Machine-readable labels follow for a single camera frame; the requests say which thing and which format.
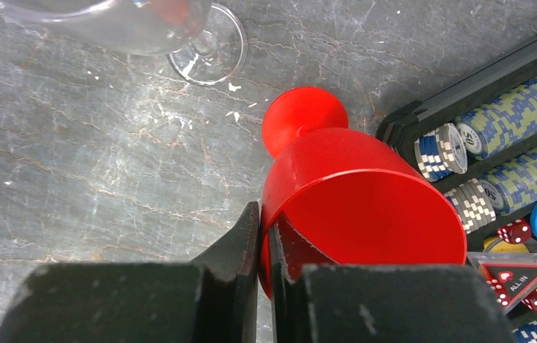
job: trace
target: clear wine glass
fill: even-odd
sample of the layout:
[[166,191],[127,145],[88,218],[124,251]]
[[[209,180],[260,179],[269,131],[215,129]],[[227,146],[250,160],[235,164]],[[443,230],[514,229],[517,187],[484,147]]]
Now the clear wine glass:
[[237,17],[211,0],[0,0],[0,13],[128,54],[168,54],[192,84],[229,79],[247,52]]

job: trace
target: marble table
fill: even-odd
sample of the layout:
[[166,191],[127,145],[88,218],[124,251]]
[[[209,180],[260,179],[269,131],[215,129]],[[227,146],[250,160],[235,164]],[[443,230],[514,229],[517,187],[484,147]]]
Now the marble table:
[[[49,262],[186,261],[259,199],[267,106],[296,86],[354,129],[428,96],[537,32],[537,0],[226,0],[249,38],[214,88],[0,17],[0,321]],[[272,342],[259,301],[258,341]]]

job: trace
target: black case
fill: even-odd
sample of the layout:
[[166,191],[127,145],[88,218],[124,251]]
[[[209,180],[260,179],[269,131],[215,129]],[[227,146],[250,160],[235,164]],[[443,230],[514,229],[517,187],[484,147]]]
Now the black case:
[[[413,150],[413,143],[418,138],[535,76],[537,35],[443,91],[424,101],[412,101],[388,115],[380,124],[376,137],[395,149],[419,171]],[[483,161],[477,161],[469,155],[468,171],[465,174],[452,174],[432,185],[445,193],[534,147],[537,147],[537,134]],[[498,216],[494,222],[471,232],[467,235],[468,250],[483,251],[483,241],[486,238],[495,236],[499,227],[515,219],[528,219],[532,208],[533,204],[508,216]],[[537,312],[530,312],[520,305],[508,317],[513,327],[518,327],[536,320]]]

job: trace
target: red heart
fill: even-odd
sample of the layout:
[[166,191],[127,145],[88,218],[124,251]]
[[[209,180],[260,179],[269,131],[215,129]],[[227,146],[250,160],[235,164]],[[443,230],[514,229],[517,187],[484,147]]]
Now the red heart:
[[498,278],[502,282],[511,281],[513,278],[513,272],[500,272],[500,274],[498,274]]

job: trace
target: yellow poker chip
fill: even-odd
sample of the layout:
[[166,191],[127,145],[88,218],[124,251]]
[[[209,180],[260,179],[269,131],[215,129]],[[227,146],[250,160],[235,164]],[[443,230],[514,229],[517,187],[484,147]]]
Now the yellow poker chip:
[[509,244],[500,237],[489,237],[483,242],[483,252],[509,252],[513,254],[526,254],[529,249],[525,244]]

